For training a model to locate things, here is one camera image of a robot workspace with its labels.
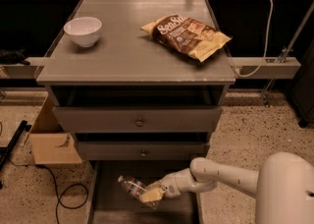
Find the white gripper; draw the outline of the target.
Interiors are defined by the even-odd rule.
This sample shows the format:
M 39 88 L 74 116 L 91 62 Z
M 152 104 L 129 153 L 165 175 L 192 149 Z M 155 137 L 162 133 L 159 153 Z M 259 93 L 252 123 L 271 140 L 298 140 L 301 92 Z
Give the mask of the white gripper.
M 161 180 L 149 184 L 146 189 L 149 190 L 144 192 L 139 197 L 140 201 L 143 203 L 159 201 L 163 198 L 163 196 L 173 198 L 181 194 L 177 185 L 176 175 L 174 173 L 166 175 Z

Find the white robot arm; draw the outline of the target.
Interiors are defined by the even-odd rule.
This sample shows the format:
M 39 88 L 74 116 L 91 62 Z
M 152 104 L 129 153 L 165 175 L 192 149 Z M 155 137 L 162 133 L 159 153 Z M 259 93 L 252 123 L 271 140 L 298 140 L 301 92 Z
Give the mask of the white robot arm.
M 256 224 L 314 224 L 314 167 L 291 153 L 269 156 L 257 171 L 195 158 L 146 188 L 142 202 L 202 193 L 220 182 L 256 199 Z

